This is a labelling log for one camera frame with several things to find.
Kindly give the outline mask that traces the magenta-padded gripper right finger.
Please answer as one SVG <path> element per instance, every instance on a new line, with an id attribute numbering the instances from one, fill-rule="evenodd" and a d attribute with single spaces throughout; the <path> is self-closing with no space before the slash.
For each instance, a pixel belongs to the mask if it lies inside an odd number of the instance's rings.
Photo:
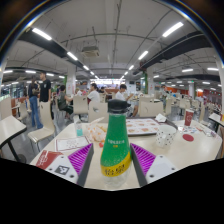
<path id="1" fill-rule="evenodd" d="M 177 171 L 175 165 L 164 155 L 154 155 L 136 144 L 130 144 L 132 160 L 141 187 Z"/>

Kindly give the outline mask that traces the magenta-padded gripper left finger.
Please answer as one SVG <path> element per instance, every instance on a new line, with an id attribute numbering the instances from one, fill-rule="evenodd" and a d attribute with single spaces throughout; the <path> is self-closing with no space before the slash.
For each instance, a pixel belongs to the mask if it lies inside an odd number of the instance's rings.
<path id="1" fill-rule="evenodd" d="M 46 168 L 46 171 L 83 187 L 86 182 L 93 154 L 93 144 L 88 144 L 69 156 L 59 155 Z"/>

